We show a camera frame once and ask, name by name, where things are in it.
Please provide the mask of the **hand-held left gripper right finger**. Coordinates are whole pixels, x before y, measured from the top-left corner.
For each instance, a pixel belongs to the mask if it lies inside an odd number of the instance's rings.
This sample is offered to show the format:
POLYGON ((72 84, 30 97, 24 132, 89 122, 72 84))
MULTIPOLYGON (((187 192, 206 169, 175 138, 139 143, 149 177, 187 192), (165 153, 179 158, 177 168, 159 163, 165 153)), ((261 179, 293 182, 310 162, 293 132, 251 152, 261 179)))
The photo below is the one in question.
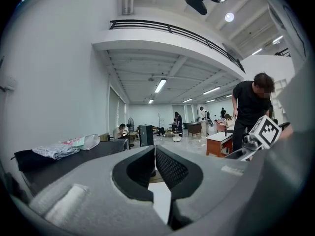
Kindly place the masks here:
POLYGON ((168 223, 156 231, 192 226, 194 232, 234 232, 243 203, 233 189, 247 162, 207 157, 156 146, 156 167, 170 190, 168 223))

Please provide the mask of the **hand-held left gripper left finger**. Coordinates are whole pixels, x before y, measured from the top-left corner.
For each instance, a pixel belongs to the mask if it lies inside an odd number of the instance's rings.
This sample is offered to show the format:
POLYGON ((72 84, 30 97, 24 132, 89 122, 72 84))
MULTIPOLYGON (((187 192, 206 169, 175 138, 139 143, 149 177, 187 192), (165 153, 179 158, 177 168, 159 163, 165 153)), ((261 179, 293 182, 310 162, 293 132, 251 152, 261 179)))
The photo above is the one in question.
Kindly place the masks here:
POLYGON ((85 162, 45 187, 29 206, 74 235, 168 235, 172 230, 155 212, 153 202, 127 197, 112 179, 118 163, 150 149, 141 147, 85 162))

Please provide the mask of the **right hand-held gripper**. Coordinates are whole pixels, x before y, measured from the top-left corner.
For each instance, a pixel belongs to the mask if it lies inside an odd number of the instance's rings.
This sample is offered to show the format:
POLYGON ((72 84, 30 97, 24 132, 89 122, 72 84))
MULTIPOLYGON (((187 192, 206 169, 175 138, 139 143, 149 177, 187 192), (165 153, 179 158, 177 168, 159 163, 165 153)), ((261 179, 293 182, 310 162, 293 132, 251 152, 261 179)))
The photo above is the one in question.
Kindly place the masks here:
POLYGON ((279 139, 281 132, 282 129, 272 119, 263 116, 249 133, 243 135, 243 146, 225 158, 251 161, 257 151, 269 149, 279 139))

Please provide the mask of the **orange desk with white top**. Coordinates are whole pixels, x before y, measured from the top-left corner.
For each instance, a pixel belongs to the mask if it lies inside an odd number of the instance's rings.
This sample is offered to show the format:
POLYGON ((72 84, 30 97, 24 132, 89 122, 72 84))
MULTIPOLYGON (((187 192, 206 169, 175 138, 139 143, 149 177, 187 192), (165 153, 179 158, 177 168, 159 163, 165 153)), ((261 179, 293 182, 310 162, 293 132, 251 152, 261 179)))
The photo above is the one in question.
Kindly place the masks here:
POLYGON ((208 136, 206 142, 206 155, 219 158, 226 157, 232 153, 232 133, 219 132, 208 136))

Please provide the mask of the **black washing machine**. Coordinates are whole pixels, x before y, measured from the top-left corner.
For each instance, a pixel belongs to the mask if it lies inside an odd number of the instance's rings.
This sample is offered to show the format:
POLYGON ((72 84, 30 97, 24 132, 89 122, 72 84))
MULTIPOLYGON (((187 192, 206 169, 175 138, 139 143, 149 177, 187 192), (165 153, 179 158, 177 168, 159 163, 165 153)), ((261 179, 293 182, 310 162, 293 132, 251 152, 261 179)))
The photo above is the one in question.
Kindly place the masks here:
POLYGON ((76 154, 64 157, 43 168, 21 172, 24 182, 33 196, 42 189, 66 175, 81 164, 97 158, 109 156, 129 148, 127 139, 100 142, 91 150, 81 150, 76 154))

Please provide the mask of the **dark brown desk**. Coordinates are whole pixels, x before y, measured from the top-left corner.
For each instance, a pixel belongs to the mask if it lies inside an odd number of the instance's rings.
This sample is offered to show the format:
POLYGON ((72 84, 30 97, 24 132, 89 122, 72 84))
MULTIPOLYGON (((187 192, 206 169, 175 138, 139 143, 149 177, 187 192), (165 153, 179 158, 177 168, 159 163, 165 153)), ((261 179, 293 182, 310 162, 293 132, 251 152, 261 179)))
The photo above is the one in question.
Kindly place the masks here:
POLYGON ((187 130, 189 135, 201 134, 201 123, 187 123, 187 130))

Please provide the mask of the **pink plastic package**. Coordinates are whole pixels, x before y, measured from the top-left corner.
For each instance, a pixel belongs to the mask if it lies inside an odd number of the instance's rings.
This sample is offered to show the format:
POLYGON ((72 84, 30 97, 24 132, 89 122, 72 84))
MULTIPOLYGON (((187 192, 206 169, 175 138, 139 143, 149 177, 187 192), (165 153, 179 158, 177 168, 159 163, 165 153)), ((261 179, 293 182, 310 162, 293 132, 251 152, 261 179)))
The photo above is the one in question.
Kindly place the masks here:
POLYGON ((64 141, 63 144, 78 148, 80 150, 91 150, 100 143, 100 137, 97 134, 91 134, 79 138, 64 141))

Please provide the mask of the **black cloth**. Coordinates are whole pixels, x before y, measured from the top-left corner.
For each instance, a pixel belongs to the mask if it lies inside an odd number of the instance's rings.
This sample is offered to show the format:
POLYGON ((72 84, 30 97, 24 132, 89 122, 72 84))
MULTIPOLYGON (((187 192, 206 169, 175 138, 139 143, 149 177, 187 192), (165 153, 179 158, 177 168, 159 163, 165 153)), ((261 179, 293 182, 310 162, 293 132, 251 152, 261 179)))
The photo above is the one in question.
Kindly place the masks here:
POLYGON ((18 151, 10 160, 15 160, 19 171, 22 172, 40 169, 55 162, 54 159, 41 156, 32 150, 18 151))

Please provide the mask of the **grey window blind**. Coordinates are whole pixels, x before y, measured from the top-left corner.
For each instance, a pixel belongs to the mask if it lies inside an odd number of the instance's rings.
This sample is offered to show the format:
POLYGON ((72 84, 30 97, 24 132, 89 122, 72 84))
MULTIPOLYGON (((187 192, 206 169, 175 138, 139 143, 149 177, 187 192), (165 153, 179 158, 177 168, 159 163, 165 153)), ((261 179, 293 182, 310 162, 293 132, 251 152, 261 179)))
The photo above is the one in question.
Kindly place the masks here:
POLYGON ((116 128, 121 124, 125 124, 125 103, 110 88, 109 92, 109 132, 113 135, 116 128))

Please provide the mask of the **ceiling light tube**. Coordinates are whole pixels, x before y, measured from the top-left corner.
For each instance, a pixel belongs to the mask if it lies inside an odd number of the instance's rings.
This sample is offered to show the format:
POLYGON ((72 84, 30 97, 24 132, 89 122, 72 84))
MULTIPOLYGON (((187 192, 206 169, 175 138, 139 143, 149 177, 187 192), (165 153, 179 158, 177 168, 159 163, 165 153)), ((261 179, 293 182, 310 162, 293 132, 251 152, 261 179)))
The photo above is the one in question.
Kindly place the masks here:
POLYGON ((159 84, 157 85, 156 89, 155 89, 155 93, 159 93, 161 91, 161 89, 163 88, 163 86, 165 85, 165 83, 167 82, 166 79, 161 79, 159 84))

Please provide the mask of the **black balcony railing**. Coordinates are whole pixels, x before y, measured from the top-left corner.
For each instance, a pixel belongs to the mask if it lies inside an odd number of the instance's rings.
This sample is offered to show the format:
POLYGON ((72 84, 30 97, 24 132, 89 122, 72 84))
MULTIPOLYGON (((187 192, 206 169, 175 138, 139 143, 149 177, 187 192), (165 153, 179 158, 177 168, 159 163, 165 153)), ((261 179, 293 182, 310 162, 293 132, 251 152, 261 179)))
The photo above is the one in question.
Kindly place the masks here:
POLYGON ((121 20, 111 20, 109 30, 118 30, 118 29, 143 29, 143 30, 156 30, 161 32, 167 32, 169 34, 179 35, 193 41, 196 41, 200 44, 203 44, 210 48, 211 50, 219 53, 220 55, 226 57, 230 60, 233 64, 241 69, 245 73, 245 70, 239 61, 231 54, 229 54, 226 50, 215 44, 214 42, 210 41, 206 37, 203 37, 195 32, 190 30, 167 24, 157 21, 150 21, 150 20, 139 20, 139 19, 121 19, 121 20))

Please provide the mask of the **small black pedestal fan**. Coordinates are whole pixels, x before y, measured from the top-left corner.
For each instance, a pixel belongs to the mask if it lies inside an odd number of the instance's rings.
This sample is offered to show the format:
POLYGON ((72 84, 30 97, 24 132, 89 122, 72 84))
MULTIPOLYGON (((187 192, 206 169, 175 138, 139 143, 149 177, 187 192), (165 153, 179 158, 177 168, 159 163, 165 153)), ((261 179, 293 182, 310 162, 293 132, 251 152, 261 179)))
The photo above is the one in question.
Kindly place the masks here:
POLYGON ((134 139, 135 134, 134 134, 134 121, 132 118, 129 118, 127 121, 127 129, 128 129, 128 145, 129 145, 129 149, 131 149, 134 144, 131 143, 131 139, 134 139))

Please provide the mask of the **white wall junction box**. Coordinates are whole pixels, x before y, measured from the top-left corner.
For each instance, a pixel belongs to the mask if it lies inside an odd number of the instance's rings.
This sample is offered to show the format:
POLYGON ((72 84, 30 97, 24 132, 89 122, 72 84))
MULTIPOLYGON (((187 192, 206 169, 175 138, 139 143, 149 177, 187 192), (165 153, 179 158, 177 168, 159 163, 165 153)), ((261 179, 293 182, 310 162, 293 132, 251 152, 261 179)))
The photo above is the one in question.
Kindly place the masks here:
POLYGON ((0 90, 3 92, 14 91, 17 87, 17 80, 11 76, 5 76, 0 81, 0 90))

